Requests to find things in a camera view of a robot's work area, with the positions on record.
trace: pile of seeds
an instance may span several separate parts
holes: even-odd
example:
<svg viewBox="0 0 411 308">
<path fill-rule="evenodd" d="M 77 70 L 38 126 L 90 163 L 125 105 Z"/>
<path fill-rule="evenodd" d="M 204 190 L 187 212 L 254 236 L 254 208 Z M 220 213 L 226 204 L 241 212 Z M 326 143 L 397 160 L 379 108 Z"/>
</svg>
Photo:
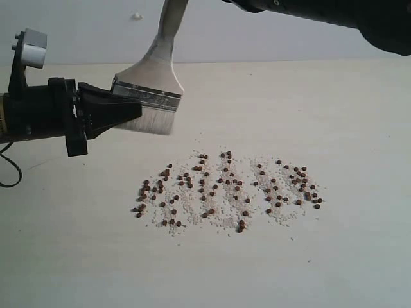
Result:
<svg viewBox="0 0 411 308">
<path fill-rule="evenodd" d="M 175 235 L 205 222 L 242 233 L 259 213 L 269 222 L 289 226 L 291 219 L 306 214 L 307 205 L 320 209 L 323 199 L 307 167 L 252 159 L 250 176 L 237 172 L 239 161 L 233 157 L 226 151 L 212 164 L 209 155 L 197 153 L 176 175 L 168 164 L 157 178 L 143 182 L 132 212 L 139 219 L 152 215 L 154 225 Z"/>
</svg>

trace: white wall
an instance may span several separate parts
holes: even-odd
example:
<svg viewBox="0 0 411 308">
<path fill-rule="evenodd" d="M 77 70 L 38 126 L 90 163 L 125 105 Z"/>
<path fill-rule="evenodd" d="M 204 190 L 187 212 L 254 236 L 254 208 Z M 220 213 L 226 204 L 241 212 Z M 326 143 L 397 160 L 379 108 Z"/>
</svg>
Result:
<svg viewBox="0 0 411 308">
<path fill-rule="evenodd" d="M 47 63 L 135 62 L 150 45 L 162 0 L 1 0 L 0 65 L 9 65 L 16 32 L 49 35 Z M 144 15 L 131 20 L 134 12 Z M 357 30 L 264 12 L 221 0 L 190 0 L 176 62 L 271 61 L 389 56 Z"/>
</svg>

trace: paintbrush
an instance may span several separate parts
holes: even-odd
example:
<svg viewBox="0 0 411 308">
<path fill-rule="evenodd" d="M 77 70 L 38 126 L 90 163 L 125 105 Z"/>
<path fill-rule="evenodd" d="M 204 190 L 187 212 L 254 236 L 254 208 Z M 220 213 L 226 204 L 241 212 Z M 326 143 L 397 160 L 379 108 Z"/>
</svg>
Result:
<svg viewBox="0 0 411 308">
<path fill-rule="evenodd" d="M 174 38 L 179 30 L 188 0 L 165 0 L 158 33 L 144 58 L 117 73 L 112 92 L 138 98 L 143 115 L 118 128 L 169 135 L 184 89 L 173 68 Z"/>
</svg>

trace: black cable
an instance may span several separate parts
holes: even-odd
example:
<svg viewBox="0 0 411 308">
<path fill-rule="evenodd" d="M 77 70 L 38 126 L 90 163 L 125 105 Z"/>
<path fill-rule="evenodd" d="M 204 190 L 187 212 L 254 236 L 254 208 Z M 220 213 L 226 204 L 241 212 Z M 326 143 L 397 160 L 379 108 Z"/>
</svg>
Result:
<svg viewBox="0 0 411 308">
<path fill-rule="evenodd" d="M 2 188 L 12 188 L 12 187 L 15 187 L 15 186 L 17 186 L 17 185 L 21 182 L 21 180 L 23 179 L 23 172 L 21 171 L 20 167 L 19 167 L 14 161 L 12 161 L 10 158 L 8 158 L 6 155 L 3 154 L 5 151 L 7 151 L 8 149 L 10 149 L 10 147 L 11 147 L 12 145 L 13 145 L 13 142 L 7 144 L 3 149 L 1 149 L 1 150 L 0 150 L 0 157 L 3 158 L 3 159 L 5 159 L 7 162 L 11 163 L 11 165 L 12 165 L 14 168 L 16 168 L 17 172 L 19 173 L 19 179 L 18 179 L 17 182 L 15 182 L 14 184 L 11 184 L 11 185 L 6 185 L 6 184 L 3 184 L 3 183 L 0 182 L 0 187 L 2 187 Z"/>
</svg>

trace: table surface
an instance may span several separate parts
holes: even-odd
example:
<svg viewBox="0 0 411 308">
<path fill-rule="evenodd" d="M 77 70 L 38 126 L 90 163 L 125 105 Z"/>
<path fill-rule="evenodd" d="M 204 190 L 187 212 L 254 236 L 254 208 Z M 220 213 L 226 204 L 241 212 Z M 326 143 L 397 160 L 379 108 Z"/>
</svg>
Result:
<svg viewBox="0 0 411 308">
<path fill-rule="evenodd" d="M 76 158 L 63 138 L 15 144 L 24 180 L 0 191 L 0 306 L 408 307 L 410 65 L 178 64 L 170 137 L 111 130 Z M 125 67 L 48 66 L 28 82 L 109 88 Z M 142 180 L 223 149 L 306 165 L 326 203 L 289 227 L 256 215 L 242 234 L 202 223 L 172 237 L 130 213 Z M 0 179 L 15 179 L 3 161 Z"/>
</svg>

